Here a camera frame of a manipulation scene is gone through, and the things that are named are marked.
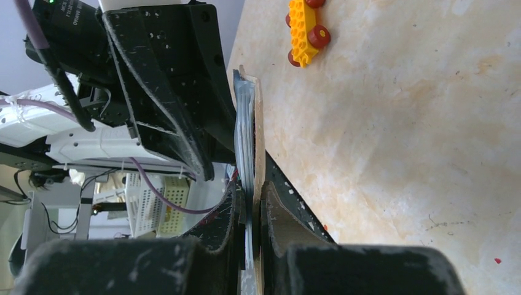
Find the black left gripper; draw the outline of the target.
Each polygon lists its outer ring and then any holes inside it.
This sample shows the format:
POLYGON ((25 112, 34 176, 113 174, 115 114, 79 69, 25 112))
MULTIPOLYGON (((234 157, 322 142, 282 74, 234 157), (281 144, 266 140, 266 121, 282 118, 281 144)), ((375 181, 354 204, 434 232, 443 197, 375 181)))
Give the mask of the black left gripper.
POLYGON ((101 11, 82 1, 35 1, 31 14, 38 25, 26 54, 44 65, 80 126, 130 118, 147 152, 205 181, 213 163, 232 161, 236 112, 212 4, 105 10, 106 31, 101 11))

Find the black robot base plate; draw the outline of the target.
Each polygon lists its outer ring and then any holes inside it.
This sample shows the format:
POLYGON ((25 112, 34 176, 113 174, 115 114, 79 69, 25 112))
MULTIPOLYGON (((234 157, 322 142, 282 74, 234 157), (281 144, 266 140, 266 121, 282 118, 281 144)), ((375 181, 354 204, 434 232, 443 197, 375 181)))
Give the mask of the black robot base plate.
POLYGON ((313 210, 308 206, 298 190, 268 153, 266 155, 266 180, 271 181, 278 192, 282 204, 305 228, 316 234, 320 239, 335 243, 313 210))

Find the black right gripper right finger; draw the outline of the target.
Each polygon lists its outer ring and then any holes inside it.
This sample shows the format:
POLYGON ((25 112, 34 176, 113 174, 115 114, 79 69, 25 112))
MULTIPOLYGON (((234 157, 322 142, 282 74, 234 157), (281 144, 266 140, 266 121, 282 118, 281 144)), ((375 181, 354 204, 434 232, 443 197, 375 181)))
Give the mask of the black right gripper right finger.
POLYGON ((265 294, 465 293, 434 248, 328 242, 283 205, 271 181, 261 202, 265 294))

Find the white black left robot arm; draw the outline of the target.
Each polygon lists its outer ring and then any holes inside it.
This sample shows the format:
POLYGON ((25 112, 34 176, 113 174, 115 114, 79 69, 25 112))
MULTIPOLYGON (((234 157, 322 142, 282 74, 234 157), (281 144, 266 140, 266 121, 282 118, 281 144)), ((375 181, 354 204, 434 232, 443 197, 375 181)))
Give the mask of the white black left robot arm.
POLYGON ((16 1, 52 79, 1 94, 1 163, 129 165, 197 180, 233 163, 235 108, 216 8, 200 1, 16 1))

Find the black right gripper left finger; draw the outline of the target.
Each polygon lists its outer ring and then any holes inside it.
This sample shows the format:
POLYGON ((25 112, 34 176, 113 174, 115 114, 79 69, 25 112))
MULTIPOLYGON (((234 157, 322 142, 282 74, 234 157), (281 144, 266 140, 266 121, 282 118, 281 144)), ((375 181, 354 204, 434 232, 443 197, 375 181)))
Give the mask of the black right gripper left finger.
POLYGON ((243 192, 230 182, 220 204, 174 238, 54 240, 24 266, 15 294, 239 294, 243 192))

